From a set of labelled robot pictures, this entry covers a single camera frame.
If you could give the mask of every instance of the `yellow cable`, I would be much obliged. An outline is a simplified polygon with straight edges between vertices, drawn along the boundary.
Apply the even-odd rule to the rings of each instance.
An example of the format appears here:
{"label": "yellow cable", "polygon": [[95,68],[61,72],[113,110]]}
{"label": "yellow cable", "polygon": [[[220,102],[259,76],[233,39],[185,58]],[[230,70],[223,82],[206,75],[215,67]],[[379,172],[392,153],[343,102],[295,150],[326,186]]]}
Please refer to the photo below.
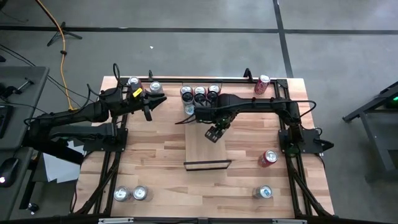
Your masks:
{"label": "yellow cable", "polygon": [[[61,27],[58,25],[58,22],[55,20],[55,18],[53,17],[53,15],[50,13],[50,11],[43,5],[43,3],[40,0],[37,0],[37,2],[43,7],[43,9],[46,11],[46,13],[51,17],[51,19],[55,22],[55,25],[57,26],[61,37],[62,37],[62,50],[66,51],[66,42],[65,42],[65,36],[63,35],[62,29]],[[69,98],[69,92],[68,92],[68,87],[67,87],[67,83],[65,81],[65,77],[63,76],[63,62],[65,61],[65,54],[62,54],[62,60],[61,60],[61,67],[60,67],[60,71],[61,71],[61,77],[62,77],[62,81],[63,81],[63,85],[65,86],[65,92],[67,94],[67,99],[68,99],[68,104],[69,104],[69,109],[70,110],[75,110],[75,108],[73,108],[72,104],[70,103],[70,98]]]}

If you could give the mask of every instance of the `gray desk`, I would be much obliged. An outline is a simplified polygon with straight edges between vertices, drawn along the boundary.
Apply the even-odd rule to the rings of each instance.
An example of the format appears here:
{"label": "gray desk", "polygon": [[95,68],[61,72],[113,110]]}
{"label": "gray desk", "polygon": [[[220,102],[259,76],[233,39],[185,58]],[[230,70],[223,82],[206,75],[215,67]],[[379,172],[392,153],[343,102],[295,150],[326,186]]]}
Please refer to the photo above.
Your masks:
{"label": "gray desk", "polygon": [[[49,69],[46,67],[0,67],[0,82],[5,86],[12,85],[18,88],[25,82],[25,77],[29,78],[35,84],[25,87],[20,95],[12,94],[8,101],[37,106],[48,74]],[[0,105],[6,105],[6,103],[0,100]],[[21,146],[27,130],[24,119],[31,118],[34,112],[34,109],[28,106],[11,106],[14,110],[6,132],[0,139],[0,151],[15,150]]]}
{"label": "gray desk", "polygon": [[[0,188],[0,221],[8,220],[11,216],[12,209],[16,203],[19,190],[24,181],[24,177],[29,166],[30,158],[32,157],[33,149],[29,147],[22,147],[16,153],[16,158],[19,159],[17,179],[11,187]],[[0,164],[6,159],[12,157],[14,151],[0,152]]]}
{"label": "gray desk", "polygon": [[[25,82],[25,77],[31,79],[35,83],[34,85],[23,89],[21,95],[11,95],[8,101],[37,106],[48,74],[49,69],[45,67],[0,67],[0,82],[5,86],[19,87]],[[11,215],[33,153],[33,149],[29,147],[20,148],[20,146],[27,130],[23,120],[31,118],[34,109],[22,105],[11,106],[14,107],[14,111],[6,132],[0,139],[0,164],[12,157],[14,150],[18,148],[16,158],[20,161],[14,184],[8,188],[0,188],[0,220],[8,220]]]}

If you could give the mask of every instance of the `wooden table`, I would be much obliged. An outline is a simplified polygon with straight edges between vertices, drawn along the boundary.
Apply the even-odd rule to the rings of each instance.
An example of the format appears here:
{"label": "wooden table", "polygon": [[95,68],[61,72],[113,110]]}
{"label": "wooden table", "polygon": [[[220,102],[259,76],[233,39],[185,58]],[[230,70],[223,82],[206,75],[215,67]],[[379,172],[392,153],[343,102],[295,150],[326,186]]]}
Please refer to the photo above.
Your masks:
{"label": "wooden table", "polygon": [[[288,82],[292,100],[307,100],[303,79],[292,78]],[[104,77],[102,89],[114,86],[114,77]],[[183,166],[185,126],[174,125],[184,118],[179,93],[182,84],[164,83],[163,86],[167,101],[152,112],[152,122],[147,122],[140,111],[128,117],[129,137],[116,183],[116,186],[125,185],[132,189],[146,185],[153,190],[154,198],[150,202],[114,201],[112,216],[293,218],[286,161],[277,141],[278,116],[272,113],[239,114],[223,136],[227,158],[232,159],[229,168],[187,172]],[[252,84],[224,84],[222,92],[251,98],[253,88]],[[268,88],[262,97],[272,96],[274,90]],[[299,103],[299,106],[301,113],[310,108],[308,103]],[[313,128],[311,114],[305,115],[302,123],[306,128]],[[268,149],[275,150],[279,159],[268,168],[260,168],[257,158]],[[98,185],[103,156],[103,152],[94,152],[81,166],[75,210],[88,200]],[[320,158],[312,154],[302,157],[308,188],[326,211],[333,213]],[[253,199],[253,188],[264,184],[272,188],[273,197]],[[304,212],[302,193],[298,185],[296,187]],[[108,189],[105,189],[102,209],[107,195]]]}

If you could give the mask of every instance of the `concrete floor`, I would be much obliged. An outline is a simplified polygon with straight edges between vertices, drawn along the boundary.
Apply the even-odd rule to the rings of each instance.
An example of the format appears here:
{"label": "concrete floor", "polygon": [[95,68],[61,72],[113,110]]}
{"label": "concrete floor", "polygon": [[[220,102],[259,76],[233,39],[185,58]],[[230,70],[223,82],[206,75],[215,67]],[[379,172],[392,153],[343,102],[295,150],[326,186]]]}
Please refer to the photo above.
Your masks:
{"label": "concrete floor", "polygon": [[[221,27],[275,29],[272,0],[46,0],[57,20],[70,26]],[[398,29],[395,0],[280,0],[286,29]],[[51,23],[30,0],[13,0],[3,9],[29,26]],[[0,14],[0,24],[16,24]],[[65,75],[68,87],[86,94],[85,83],[99,89],[117,62],[122,75],[253,74],[286,77],[278,34],[209,33],[77,33],[67,39]],[[60,80],[60,41],[46,47],[53,32],[0,31],[0,43],[36,65],[50,67]],[[326,175],[335,213],[344,218],[398,222],[398,185],[369,185],[364,175],[376,169],[372,149],[359,120],[347,115],[397,81],[396,35],[286,35],[295,78],[304,78],[308,97],[318,103],[312,113],[322,138],[335,143],[325,153]],[[23,65],[7,57],[3,65]],[[83,98],[74,97],[78,103]],[[45,111],[67,109],[65,96],[47,83],[39,102]],[[32,201],[36,217],[68,213],[73,183],[44,184]],[[15,211],[13,218],[30,215]]]}

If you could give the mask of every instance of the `desk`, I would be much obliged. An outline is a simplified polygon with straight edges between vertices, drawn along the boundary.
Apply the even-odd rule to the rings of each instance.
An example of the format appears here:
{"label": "desk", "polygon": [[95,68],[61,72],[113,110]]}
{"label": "desk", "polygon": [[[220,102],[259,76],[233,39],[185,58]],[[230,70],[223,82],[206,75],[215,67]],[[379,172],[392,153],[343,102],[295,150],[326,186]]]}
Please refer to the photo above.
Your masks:
{"label": "desk", "polygon": [[[49,69],[46,67],[0,67],[0,82],[5,87],[18,88],[26,82],[25,77],[32,80],[33,85],[23,88],[20,95],[12,94],[8,101],[35,107],[39,102],[48,74]],[[6,103],[0,100],[0,105],[6,105]],[[6,132],[0,139],[0,150],[15,150],[21,146],[27,130],[24,119],[31,118],[35,110],[23,105],[11,106],[14,108]]]}
{"label": "desk", "polygon": [[[34,85],[22,89],[21,95],[12,94],[8,101],[37,106],[48,74],[49,69],[45,67],[0,67],[0,82],[5,86],[19,87],[25,82],[25,77],[31,79],[35,83]],[[0,139],[0,164],[12,157],[16,149],[18,149],[16,157],[20,161],[14,184],[8,188],[0,188],[2,200],[0,203],[0,220],[8,220],[11,215],[33,152],[33,149],[29,147],[20,147],[27,130],[23,121],[32,117],[34,109],[22,105],[11,106],[14,107],[11,119],[3,138]]]}
{"label": "desk", "polygon": [[[288,79],[292,100],[307,100],[304,80]],[[129,115],[129,137],[119,165],[116,186],[147,185],[154,192],[150,202],[113,202],[114,217],[217,217],[217,218],[293,218],[292,199],[284,156],[281,156],[277,133],[279,119],[271,113],[239,114],[223,138],[227,158],[232,160],[225,170],[187,172],[185,162],[185,126],[174,125],[184,118],[179,89],[181,83],[164,83],[167,101],[152,112],[152,122],[143,113]],[[102,89],[116,86],[114,77],[104,77]],[[254,84],[223,84],[223,93],[253,97]],[[262,95],[270,98],[274,90]],[[303,113],[308,103],[300,103]],[[311,114],[302,118],[303,126],[313,127]],[[268,168],[257,164],[259,155],[273,149],[279,160]],[[100,179],[103,152],[92,153],[81,166],[77,183],[78,210],[90,197]],[[322,162],[314,155],[303,154],[308,188],[330,213],[333,213],[328,184]],[[254,200],[252,190],[269,185],[274,196]],[[298,189],[300,208],[303,197]],[[103,206],[108,195],[105,189]]]}

